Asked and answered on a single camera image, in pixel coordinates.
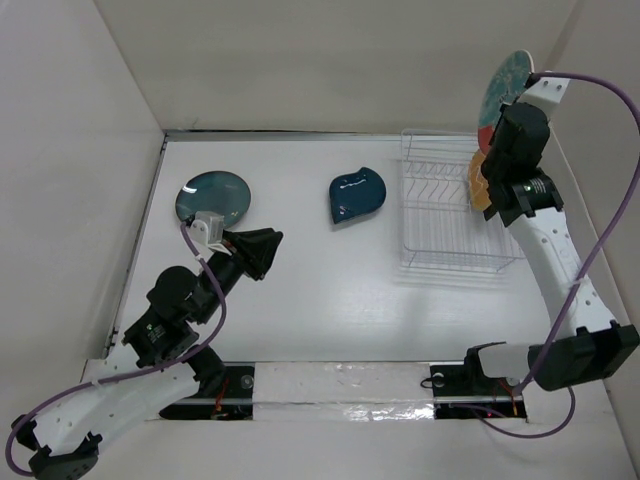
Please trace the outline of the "teal round glass plate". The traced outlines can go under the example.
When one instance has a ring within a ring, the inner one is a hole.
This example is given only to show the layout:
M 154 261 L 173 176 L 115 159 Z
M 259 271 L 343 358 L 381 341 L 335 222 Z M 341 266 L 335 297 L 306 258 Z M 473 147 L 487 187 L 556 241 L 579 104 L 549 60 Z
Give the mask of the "teal round glass plate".
M 178 192 L 175 212 L 186 221 L 196 212 L 214 212 L 224 217 L 224 226 L 231 228 L 247 213 L 251 190 L 240 176 L 228 171 L 208 171 L 190 179 Z

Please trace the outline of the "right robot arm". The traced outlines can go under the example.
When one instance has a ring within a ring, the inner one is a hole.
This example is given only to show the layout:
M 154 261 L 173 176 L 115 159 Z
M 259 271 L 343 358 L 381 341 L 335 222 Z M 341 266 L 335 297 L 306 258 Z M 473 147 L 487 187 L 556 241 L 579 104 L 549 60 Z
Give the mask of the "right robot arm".
M 484 393 L 498 378 L 535 381 L 555 391 L 612 376 L 639 345 L 632 325 L 620 325 L 581 269 L 564 203 L 538 164 L 550 137 L 549 121 L 527 103 L 503 107 L 481 165 L 490 205 L 516 240 L 544 299 L 551 330 L 542 344 L 498 342 L 472 347 L 462 381 Z

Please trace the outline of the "red teal floral plate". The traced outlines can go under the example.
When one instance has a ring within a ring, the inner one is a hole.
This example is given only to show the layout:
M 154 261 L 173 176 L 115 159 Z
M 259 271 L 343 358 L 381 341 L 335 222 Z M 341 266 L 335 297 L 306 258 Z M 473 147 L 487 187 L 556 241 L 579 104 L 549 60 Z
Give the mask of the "red teal floral plate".
M 533 58 L 522 49 L 508 55 L 495 70 L 485 90 L 477 123 L 478 146 L 484 155 L 489 152 L 502 105 L 512 104 L 524 92 L 533 71 Z

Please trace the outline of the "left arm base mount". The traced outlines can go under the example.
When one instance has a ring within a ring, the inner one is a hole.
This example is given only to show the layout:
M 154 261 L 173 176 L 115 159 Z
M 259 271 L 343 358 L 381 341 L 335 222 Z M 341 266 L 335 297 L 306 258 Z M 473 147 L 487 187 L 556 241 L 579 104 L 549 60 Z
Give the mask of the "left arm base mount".
M 213 393 L 182 399 L 159 412 L 171 421 L 244 421 L 253 419 L 254 363 L 232 363 L 220 386 Z

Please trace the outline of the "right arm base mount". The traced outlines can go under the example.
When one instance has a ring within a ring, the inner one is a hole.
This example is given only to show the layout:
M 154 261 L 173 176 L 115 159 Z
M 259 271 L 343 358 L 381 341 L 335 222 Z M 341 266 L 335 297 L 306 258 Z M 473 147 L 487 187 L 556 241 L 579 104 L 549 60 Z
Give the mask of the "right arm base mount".
M 431 391 L 437 420 L 527 418 L 505 379 L 473 379 L 463 364 L 432 364 L 420 386 Z

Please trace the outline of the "orange woven square plate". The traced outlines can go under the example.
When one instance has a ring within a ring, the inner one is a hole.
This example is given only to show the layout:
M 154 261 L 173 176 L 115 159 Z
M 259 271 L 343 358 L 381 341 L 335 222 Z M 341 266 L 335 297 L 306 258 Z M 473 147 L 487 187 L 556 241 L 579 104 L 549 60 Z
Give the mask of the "orange woven square plate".
M 474 153 L 468 168 L 470 203 L 477 211 L 485 211 L 491 206 L 491 200 L 488 193 L 488 182 L 481 171 L 484 160 L 485 155 L 481 150 L 477 150 Z

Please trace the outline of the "dark blue leaf plate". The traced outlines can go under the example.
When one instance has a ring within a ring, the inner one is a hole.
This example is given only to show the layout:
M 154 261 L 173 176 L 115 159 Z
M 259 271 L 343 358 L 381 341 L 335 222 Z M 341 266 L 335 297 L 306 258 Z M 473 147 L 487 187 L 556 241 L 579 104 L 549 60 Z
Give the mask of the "dark blue leaf plate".
M 387 198 L 387 187 L 379 173 L 368 167 L 335 177 L 328 187 L 332 229 L 376 214 Z

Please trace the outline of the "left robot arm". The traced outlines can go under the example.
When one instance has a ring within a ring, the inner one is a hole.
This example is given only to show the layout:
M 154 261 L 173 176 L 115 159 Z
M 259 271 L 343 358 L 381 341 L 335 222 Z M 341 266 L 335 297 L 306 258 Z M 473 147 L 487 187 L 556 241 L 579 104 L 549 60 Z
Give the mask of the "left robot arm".
M 272 228 L 225 231 L 224 249 L 204 258 L 186 237 L 200 273 L 162 271 L 147 310 L 92 378 L 14 420 L 4 451 L 9 469 L 27 478 L 80 479 L 130 428 L 185 397 L 216 394 L 226 367 L 211 343 L 226 321 L 226 297 L 243 276 L 265 278 L 283 238 Z

